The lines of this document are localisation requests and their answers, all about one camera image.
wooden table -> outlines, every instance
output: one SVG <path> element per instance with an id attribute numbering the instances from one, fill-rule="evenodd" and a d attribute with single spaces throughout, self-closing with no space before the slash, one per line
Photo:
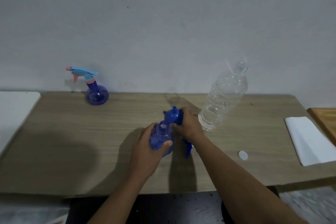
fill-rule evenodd
<path id="1" fill-rule="evenodd" d="M 45 93 L 0 160 L 0 192 L 108 194 L 125 173 L 141 128 L 172 106 L 199 112 L 204 100 L 203 94 L 111 93 L 104 105 L 90 106 L 83 93 Z M 245 95 L 206 135 L 264 185 L 336 176 L 336 162 L 299 163 L 284 118 L 307 115 L 294 96 Z M 184 159 L 178 142 L 141 193 L 215 189 L 197 152 Z M 247 161 L 237 157 L 240 150 Z"/>

white wall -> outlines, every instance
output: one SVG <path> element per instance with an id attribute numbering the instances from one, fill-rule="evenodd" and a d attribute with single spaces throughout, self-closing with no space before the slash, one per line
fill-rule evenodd
<path id="1" fill-rule="evenodd" d="M 205 93 L 246 55 L 249 93 L 336 105 L 336 0 L 0 0 L 0 89 Z"/>

spray nozzle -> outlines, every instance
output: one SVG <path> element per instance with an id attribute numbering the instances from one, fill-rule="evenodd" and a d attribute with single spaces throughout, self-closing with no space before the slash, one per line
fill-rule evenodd
<path id="1" fill-rule="evenodd" d="M 91 84 L 95 82 L 94 75 L 97 75 L 98 72 L 90 71 L 88 69 L 84 69 L 81 67 L 72 67 L 72 66 L 66 66 L 65 70 L 71 71 L 73 75 L 73 83 L 77 82 L 78 77 L 84 76 L 85 82 L 87 84 Z"/>

white paper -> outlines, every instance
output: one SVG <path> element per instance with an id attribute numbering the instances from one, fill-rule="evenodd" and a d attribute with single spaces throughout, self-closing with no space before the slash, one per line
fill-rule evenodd
<path id="1" fill-rule="evenodd" d="M 307 117 L 285 119 L 303 166 L 336 160 L 336 148 Z"/>

